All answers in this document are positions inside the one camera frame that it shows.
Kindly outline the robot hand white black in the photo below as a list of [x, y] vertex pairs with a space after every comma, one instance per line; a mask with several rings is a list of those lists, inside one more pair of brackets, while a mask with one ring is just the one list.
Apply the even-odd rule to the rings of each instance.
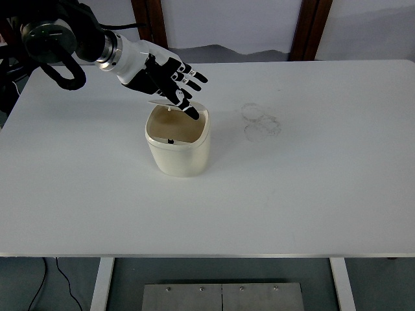
[[188, 117], [199, 119], [199, 113], [190, 103], [192, 95], [180, 86], [200, 91], [200, 84], [208, 79], [175, 53], [149, 41], [123, 40], [120, 62], [114, 72], [122, 85], [148, 95], [163, 96]]

